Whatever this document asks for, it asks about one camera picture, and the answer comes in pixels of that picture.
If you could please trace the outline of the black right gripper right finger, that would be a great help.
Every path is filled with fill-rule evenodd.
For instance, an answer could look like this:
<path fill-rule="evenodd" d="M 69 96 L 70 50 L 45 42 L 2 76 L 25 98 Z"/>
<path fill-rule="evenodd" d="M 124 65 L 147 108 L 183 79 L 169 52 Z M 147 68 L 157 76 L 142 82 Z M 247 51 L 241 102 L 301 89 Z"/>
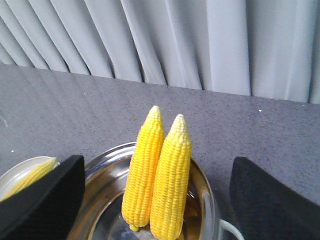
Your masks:
<path fill-rule="evenodd" d="M 229 195 L 246 240 L 318 240 L 320 207 L 246 157 L 233 162 Z"/>

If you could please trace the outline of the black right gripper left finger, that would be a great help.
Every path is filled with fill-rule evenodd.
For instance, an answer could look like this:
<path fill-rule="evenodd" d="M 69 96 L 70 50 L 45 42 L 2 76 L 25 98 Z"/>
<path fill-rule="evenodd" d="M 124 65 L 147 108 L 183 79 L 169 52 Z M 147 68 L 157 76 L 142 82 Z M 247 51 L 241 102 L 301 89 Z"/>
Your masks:
<path fill-rule="evenodd" d="M 85 161 L 72 155 L 0 203 L 2 240 L 65 240 L 85 192 Z"/>

